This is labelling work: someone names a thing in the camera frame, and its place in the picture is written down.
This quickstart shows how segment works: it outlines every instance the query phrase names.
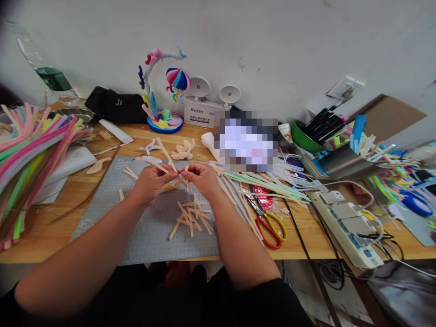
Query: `white box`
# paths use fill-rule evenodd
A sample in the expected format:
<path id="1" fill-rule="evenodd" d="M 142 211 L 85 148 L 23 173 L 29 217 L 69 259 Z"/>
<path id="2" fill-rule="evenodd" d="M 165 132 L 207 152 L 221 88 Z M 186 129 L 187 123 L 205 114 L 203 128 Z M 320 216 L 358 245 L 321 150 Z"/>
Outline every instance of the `white box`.
<path id="1" fill-rule="evenodd" d="M 222 104 L 203 101 L 195 102 L 193 100 L 185 101 L 184 123 L 207 128 L 215 127 L 215 111 L 228 111 Z"/>

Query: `blue base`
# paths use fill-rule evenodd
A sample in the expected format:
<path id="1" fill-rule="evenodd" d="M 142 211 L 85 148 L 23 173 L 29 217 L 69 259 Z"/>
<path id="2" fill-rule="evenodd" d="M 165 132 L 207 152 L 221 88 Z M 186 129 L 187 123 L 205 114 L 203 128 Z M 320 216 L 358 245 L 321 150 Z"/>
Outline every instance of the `blue base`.
<path id="1" fill-rule="evenodd" d="M 159 133 L 159 134 L 174 134 L 177 133 L 182 127 L 183 127 L 183 120 L 182 120 L 182 124 L 174 129 L 160 129 L 159 127 L 157 127 L 154 123 L 153 120 L 148 117 L 147 118 L 147 125 L 150 127 L 150 129 L 153 132 Z"/>

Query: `wall socket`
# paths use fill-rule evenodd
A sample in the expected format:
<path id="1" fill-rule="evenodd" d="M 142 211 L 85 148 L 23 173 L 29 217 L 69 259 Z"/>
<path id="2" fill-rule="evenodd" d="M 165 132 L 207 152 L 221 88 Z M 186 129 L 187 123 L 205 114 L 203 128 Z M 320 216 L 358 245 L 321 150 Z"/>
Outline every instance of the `wall socket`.
<path id="1" fill-rule="evenodd" d="M 354 90 L 354 95 L 356 95 L 356 91 L 365 86 L 365 83 L 360 82 L 358 80 L 352 79 L 348 76 L 345 76 L 342 81 L 333 86 L 333 88 L 326 93 L 326 96 L 331 98 L 337 98 L 338 100 L 344 100 L 342 94 L 349 89 Z"/>

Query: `power strip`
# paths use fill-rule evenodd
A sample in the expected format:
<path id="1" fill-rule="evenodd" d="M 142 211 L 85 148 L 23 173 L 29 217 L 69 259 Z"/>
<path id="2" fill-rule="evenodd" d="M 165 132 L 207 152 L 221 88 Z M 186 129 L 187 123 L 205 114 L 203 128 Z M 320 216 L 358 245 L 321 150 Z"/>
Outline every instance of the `power strip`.
<path id="1" fill-rule="evenodd" d="M 307 195 L 352 264 L 362 269 L 374 269 L 383 265 L 383 260 L 370 244 L 363 244 L 354 233 L 347 231 L 345 225 L 335 217 L 330 206 L 322 199 L 321 194 L 322 192 L 312 192 Z"/>

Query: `red scissors handle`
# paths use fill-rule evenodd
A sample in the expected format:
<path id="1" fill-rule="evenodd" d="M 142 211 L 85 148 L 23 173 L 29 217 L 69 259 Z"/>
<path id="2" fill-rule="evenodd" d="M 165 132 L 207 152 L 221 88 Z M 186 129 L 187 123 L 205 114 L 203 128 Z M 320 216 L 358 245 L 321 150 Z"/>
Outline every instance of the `red scissors handle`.
<path id="1" fill-rule="evenodd" d="M 262 233 L 262 229 L 260 228 L 260 224 L 262 223 L 262 225 L 268 230 L 268 232 L 271 234 L 271 235 L 273 235 L 274 236 L 274 238 L 276 239 L 276 241 L 277 241 L 277 245 L 272 245 L 270 242 L 268 242 L 266 239 L 265 239 L 265 237 L 264 237 L 264 235 L 263 235 L 263 233 Z M 273 249 L 279 249 L 279 248 L 281 248 L 282 247 L 282 241 L 280 240 L 280 238 L 278 237 L 278 235 L 268 226 L 268 224 L 262 219 L 262 217 L 261 216 L 258 216 L 258 218 L 256 219 L 256 225 L 257 225 L 257 227 L 258 227 L 258 230 L 259 230 L 259 232 L 260 232 L 260 234 L 262 235 L 262 238 L 263 238 L 263 241 L 264 241 L 264 243 L 267 245 L 267 246 L 269 246 L 270 248 L 273 248 Z"/>

